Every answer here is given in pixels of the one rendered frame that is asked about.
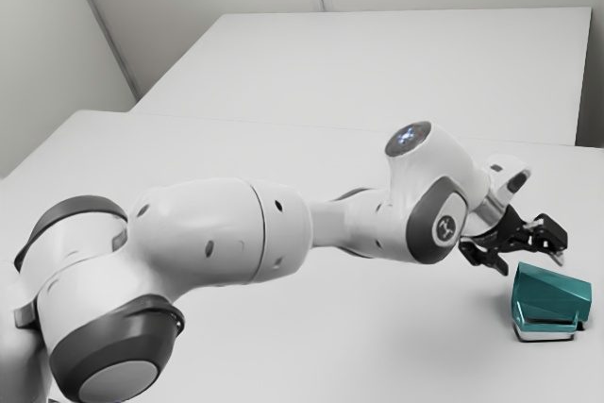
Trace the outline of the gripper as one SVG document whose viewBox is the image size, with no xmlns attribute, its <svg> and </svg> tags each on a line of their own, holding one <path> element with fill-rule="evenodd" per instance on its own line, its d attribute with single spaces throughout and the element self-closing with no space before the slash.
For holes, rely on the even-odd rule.
<svg viewBox="0 0 604 403">
<path fill-rule="evenodd" d="M 499 222 L 487 232 L 462 236 L 461 253 L 473 266 L 485 266 L 501 276 L 509 274 L 509 265 L 500 256 L 519 250 L 546 253 L 558 265 L 564 265 L 568 247 L 567 231 L 550 216 L 542 213 L 528 222 L 508 206 Z"/>
</svg>

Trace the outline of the teal faceted mug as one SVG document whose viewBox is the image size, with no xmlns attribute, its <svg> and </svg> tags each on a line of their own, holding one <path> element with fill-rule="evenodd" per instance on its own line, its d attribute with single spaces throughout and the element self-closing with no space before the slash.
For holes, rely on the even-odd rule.
<svg viewBox="0 0 604 403">
<path fill-rule="evenodd" d="M 590 282 L 520 262 L 511 296 L 515 335 L 524 343 L 572 341 L 589 321 L 592 301 Z"/>
</svg>

